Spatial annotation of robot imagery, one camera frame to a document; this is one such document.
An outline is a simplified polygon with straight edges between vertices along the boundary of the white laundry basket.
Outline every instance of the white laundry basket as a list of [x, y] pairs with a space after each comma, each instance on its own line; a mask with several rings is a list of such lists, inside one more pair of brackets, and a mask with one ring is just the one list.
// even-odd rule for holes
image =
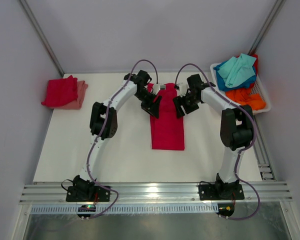
[[[219, 64], [220, 63], [214, 63], [214, 64], [212, 64], [210, 66], [210, 71], [211, 71], [211, 75], [212, 75], [213, 81], [215, 83], [216, 89], [220, 93], [226, 95], [224, 91], [219, 90], [218, 83], [217, 83], [217, 74], [216, 74], [216, 70], [214, 70], [214, 67], [218, 66]], [[271, 103], [270, 103], [270, 100], [269, 100], [268, 95], [266, 93], [266, 90], [262, 86], [262, 83], [261, 83], [260, 78], [259, 78], [258, 75], [256, 76], [255, 84], [254, 84], [253, 88], [251, 89], [251, 94], [260, 94], [260, 97], [266, 103], [264, 109], [253, 110], [252, 111], [253, 115], [270, 111], [270, 109], [271, 109]]]

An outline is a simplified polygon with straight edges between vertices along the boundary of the gray wall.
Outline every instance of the gray wall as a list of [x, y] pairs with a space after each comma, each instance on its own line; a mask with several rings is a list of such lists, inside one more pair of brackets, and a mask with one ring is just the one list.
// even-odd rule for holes
[[46, 81], [57, 77], [17, 0], [0, 0], [0, 240], [17, 220], [51, 111], [41, 106]]
[[257, 53], [272, 103], [257, 120], [276, 172], [287, 180], [300, 212], [300, 0], [286, 1]]
[[[251, 47], [274, 0], [27, 0], [66, 73], [208, 70]], [[143, 69], [151, 69], [146, 64]]]

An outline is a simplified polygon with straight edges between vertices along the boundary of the stack of folded cloth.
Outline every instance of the stack of folded cloth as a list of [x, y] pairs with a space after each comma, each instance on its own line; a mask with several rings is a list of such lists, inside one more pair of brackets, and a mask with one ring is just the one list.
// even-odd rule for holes
[[261, 96], [251, 94], [258, 74], [258, 55], [240, 54], [213, 68], [216, 72], [218, 88], [231, 100], [241, 105], [250, 105], [252, 110], [266, 107]]
[[51, 109], [81, 109], [88, 85], [77, 80], [72, 75], [49, 80], [46, 97], [41, 104]]

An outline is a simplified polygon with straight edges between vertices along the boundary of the white table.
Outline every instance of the white table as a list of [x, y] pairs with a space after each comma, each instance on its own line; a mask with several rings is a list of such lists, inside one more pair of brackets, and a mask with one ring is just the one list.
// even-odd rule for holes
[[[72, 74], [89, 85], [80, 110], [53, 111], [35, 182], [61, 182], [78, 175], [91, 140], [89, 122], [94, 102], [103, 102], [121, 85], [126, 73]], [[189, 72], [181, 73], [186, 82]], [[150, 73], [155, 81], [155, 74]], [[160, 83], [174, 82], [176, 73], [159, 73]], [[105, 148], [97, 172], [102, 182], [212, 182], [222, 165], [221, 117], [207, 104], [184, 117], [185, 150], [152, 150], [150, 117], [131, 97], [117, 114], [118, 130]], [[245, 152], [239, 176], [261, 181], [254, 150]]]

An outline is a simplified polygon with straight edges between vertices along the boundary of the teal cloth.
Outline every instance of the teal cloth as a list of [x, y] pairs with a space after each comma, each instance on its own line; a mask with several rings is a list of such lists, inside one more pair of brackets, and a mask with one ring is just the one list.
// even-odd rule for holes
[[233, 56], [220, 66], [218, 73], [225, 86], [229, 89], [235, 88], [256, 75], [253, 69], [255, 61], [255, 57], [241, 53], [238, 58]]

